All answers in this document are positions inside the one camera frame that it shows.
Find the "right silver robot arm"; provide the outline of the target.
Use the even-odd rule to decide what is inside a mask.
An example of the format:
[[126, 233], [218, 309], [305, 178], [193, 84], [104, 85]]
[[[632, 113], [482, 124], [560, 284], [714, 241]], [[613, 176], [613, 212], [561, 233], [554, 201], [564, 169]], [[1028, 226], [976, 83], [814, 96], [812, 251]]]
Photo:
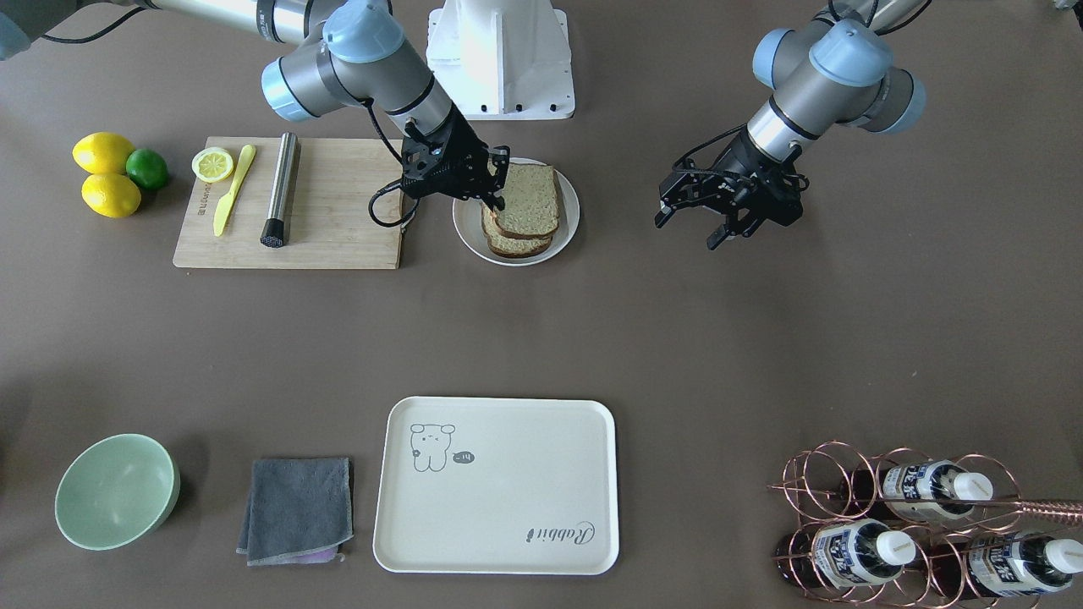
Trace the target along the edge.
[[138, 1], [293, 46], [261, 74], [268, 105], [289, 121], [344, 107], [380, 108], [404, 135], [401, 177], [382, 187], [412, 200], [443, 194], [503, 211], [509, 150], [477, 138], [410, 46], [386, 1]]

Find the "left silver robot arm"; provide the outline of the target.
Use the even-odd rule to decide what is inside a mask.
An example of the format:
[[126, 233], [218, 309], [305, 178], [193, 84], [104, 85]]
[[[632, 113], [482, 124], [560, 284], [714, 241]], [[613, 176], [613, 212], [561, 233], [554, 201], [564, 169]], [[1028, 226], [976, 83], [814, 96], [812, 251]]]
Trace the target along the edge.
[[919, 119], [926, 89], [893, 64], [883, 42], [927, 8], [925, 1], [828, 1], [800, 30], [771, 30], [756, 47], [755, 77], [771, 96], [751, 120], [723, 132], [726, 150], [707, 167], [692, 151], [660, 184], [665, 225], [676, 211], [705, 207], [723, 219], [708, 248], [749, 238], [765, 222], [803, 216], [808, 186], [795, 161], [835, 124], [897, 134]]

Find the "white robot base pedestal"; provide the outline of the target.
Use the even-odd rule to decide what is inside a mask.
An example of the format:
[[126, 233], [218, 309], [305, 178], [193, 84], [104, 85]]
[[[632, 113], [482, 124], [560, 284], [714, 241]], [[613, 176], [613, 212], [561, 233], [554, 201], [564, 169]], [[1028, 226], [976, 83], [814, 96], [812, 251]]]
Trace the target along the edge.
[[567, 119], [567, 16], [549, 1], [446, 1], [428, 16], [428, 66], [469, 121]]

